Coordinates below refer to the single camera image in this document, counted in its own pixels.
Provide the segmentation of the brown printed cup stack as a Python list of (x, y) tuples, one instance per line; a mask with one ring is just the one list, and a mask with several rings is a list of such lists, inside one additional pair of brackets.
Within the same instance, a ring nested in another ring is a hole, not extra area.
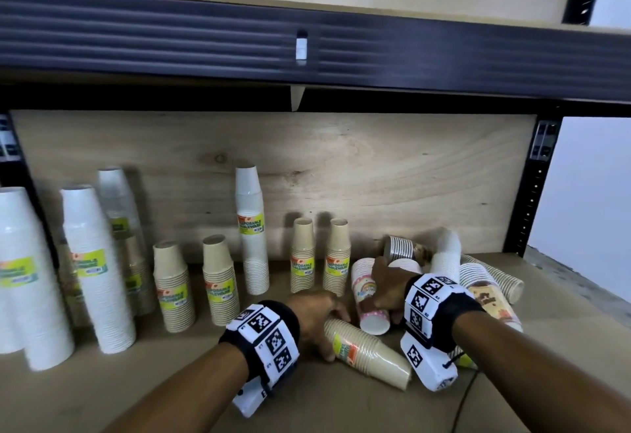
[(476, 262), (462, 263), (460, 284), (474, 296), (489, 315), (523, 332), (521, 321), (501, 292), (500, 286), (484, 266)]

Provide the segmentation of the black metal shelf beam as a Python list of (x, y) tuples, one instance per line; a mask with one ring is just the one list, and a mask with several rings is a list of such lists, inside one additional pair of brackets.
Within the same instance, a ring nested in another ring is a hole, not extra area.
[(631, 103), (631, 35), (209, 1), (0, 0), (0, 66)]

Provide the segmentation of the long striped cup stack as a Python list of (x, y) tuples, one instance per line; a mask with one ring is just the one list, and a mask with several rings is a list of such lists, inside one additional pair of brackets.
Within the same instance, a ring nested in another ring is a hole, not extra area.
[(476, 259), (473, 256), (464, 254), (461, 255), (461, 263), (473, 262), (484, 266), (487, 272), (493, 277), (499, 286), (502, 294), (508, 300), (509, 304), (514, 305), (520, 301), (524, 289), (525, 283), (521, 279), (518, 279), (505, 271), (502, 271), (486, 262)]

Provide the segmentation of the silver shelf bracket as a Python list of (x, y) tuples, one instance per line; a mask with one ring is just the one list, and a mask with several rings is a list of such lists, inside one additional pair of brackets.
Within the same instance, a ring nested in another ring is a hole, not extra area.
[(528, 159), (532, 161), (549, 162), (558, 139), (561, 121), (539, 120), (536, 123)]
[(23, 155), (12, 120), (9, 114), (0, 113), (0, 164), (21, 161), (23, 161)]

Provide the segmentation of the large white cup stack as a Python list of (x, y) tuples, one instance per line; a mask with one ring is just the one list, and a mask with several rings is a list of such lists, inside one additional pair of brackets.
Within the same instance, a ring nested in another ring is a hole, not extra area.
[(16, 353), (24, 349), (24, 342), (12, 315), (12, 309), (0, 288), (0, 355)]
[(99, 349), (121, 353), (136, 341), (136, 326), (109, 218), (92, 186), (60, 193), (62, 227)]
[(32, 371), (72, 356), (75, 341), (45, 231), (22, 187), (0, 188), (0, 292)]

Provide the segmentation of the wooden back panel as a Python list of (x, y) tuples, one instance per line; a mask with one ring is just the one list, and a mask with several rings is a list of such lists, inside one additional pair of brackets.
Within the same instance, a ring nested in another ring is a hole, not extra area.
[(256, 166), (268, 255), (288, 257), (293, 220), (348, 220), (351, 254), (371, 256), (387, 234), (457, 232), (469, 253), (502, 251), (535, 115), (332, 112), (15, 110), (12, 119), (53, 233), (60, 189), (122, 167), (146, 242), (175, 240), (188, 262), (201, 239), (241, 250), (235, 169)]

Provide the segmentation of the person's right forearm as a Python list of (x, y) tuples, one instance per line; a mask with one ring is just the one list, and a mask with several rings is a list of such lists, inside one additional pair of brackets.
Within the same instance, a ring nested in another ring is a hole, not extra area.
[(531, 433), (631, 433), (631, 399), (487, 313), (452, 335)]

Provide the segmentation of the tall narrow white cup stack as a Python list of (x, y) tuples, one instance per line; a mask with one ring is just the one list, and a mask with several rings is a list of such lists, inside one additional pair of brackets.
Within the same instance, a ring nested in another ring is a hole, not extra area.
[(256, 166), (235, 169), (235, 205), (247, 293), (262, 295), (270, 280), (263, 192)]

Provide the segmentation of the person's right hand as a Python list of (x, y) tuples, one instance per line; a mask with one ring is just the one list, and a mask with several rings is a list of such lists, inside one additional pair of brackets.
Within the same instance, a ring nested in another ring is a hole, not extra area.
[(390, 268), (385, 258), (379, 256), (374, 260), (372, 277), (377, 286), (374, 295), (402, 298), (403, 320), (407, 285), (416, 281), (420, 275), (399, 268)]

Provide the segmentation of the pink printed paper cup stack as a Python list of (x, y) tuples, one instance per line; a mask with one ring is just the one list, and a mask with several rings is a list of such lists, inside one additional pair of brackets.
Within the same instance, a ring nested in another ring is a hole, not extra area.
[(372, 277), (374, 258), (358, 259), (351, 268), (351, 289), (357, 305), (359, 328), (367, 334), (380, 336), (390, 330), (390, 315), (386, 310), (364, 312), (360, 304), (377, 290)]

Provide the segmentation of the brown cup stack in wrap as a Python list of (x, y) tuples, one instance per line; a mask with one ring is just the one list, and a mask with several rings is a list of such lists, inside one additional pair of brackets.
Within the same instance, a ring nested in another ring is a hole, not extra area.
[(58, 260), (58, 277), (73, 327), (91, 327), (92, 322), (84, 301), (83, 291), (65, 238), (61, 238), (58, 245)]
[(158, 307), (153, 276), (136, 236), (117, 241), (122, 275), (134, 317), (151, 314)]

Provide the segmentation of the person's left hand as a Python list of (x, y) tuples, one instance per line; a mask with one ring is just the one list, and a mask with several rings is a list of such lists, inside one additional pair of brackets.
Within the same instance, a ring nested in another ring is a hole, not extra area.
[(351, 322), (345, 304), (327, 290), (303, 290), (287, 297), (285, 305), (295, 314), (300, 326), (298, 349), (301, 353), (317, 351), (316, 335), (325, 334), (325, 322), (331, 315)]

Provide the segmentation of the small white cup stack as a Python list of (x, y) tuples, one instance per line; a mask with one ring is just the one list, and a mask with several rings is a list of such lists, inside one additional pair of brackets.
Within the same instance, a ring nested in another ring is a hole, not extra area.
[(399, 268), (402, 270), (406, 270), (414, 273), (415, 275), (423, 274), (422, 267), (415, 259), (400, 258), (390, 262), (388, 266), (390, 268)]
[(458, 234), (448, 228), (440, 227), (435, 233), (434, 252), (430, 273), (448, 277), (460, 283), (462, 245)]

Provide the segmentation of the tan paper cup stack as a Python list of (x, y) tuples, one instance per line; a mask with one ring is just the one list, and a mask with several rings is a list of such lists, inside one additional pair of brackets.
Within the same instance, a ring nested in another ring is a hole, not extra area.
[(337, 359), (368, 377), (406, 391), (412, 368), (401, 354), (341, 319), (327, 318), (324, 331)]

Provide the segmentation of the clear plastic cup stack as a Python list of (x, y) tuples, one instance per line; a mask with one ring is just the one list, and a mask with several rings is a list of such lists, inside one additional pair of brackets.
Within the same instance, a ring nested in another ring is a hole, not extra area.
[(146, 244), (136, 200), (125, 172), (120, 167), (106, 167), (97, 171), (98, 192), (114, 237), (135, 236), (141, 254), (146, 257)]

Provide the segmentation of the cup pack with yellow label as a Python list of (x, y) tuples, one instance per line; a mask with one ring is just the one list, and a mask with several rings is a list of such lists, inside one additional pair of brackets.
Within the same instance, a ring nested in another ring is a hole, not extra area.
[(467, 355), (461, 347), (456, 346), (452, 352), (448, 354), (450, 361), (457, 367), (478, 370), (476, 363)]

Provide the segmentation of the wide tan cup stack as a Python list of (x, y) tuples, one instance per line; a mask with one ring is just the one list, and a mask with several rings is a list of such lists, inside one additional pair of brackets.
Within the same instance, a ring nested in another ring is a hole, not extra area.
[(204, 238), (202, 255), (202, 274), (212, 322), (216, 326), (227, 326), (241, 310), (233, 259), (225, 236)]
[(165, 329), (182, 333), (196, 320), (187, 263), (174, 240), (154, 244), (154, 284)]

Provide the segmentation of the black wristband with marker tags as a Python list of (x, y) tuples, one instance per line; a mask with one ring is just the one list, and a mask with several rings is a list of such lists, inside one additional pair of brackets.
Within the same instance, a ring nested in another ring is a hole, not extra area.
[(251, 304), (225, 327), (219, 343), (236, 347), (248, 366), (247, 382), (232, 401), (243, 417), (253, 416), (278, 384), (292, 375), (300, 356), (299, 340), (296, 315), (277, 301)]
[(404, 357), (426, 389), (445, 389), (458, 378), (455, 321), (483, 308), (466, 288), (441, 275), (412, 278), (405, 294), (405, 333), (400, 341)]

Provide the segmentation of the short striped cup stack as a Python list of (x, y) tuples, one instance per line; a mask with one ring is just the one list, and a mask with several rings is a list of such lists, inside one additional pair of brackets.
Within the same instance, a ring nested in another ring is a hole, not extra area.
[(415, 260), (415, 242), (398, 236), (386, 236), (384, 239), (383, 257), (387, 262), (400, 259)]

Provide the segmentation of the narrow tan cup stack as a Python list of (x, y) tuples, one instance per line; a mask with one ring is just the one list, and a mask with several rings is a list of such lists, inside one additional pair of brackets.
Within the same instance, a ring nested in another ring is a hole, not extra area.
[(325, 290), (342, 297), (350, 270), (351, 239), (349, 223), (344, 218), (332, 218), (326, 243), (322, 285)]
[(292, 294), (314, 286), (315, 246), (312, 219), (308, 217), (295, 219), (290, 249), (290, 291)]

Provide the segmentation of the person's left forearm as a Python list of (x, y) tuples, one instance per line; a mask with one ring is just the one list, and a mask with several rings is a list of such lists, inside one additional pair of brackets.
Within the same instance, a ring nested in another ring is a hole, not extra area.
[(102, 433), (209, 433), (248, 375), (243, 353), (220, 343), (162, 382)]

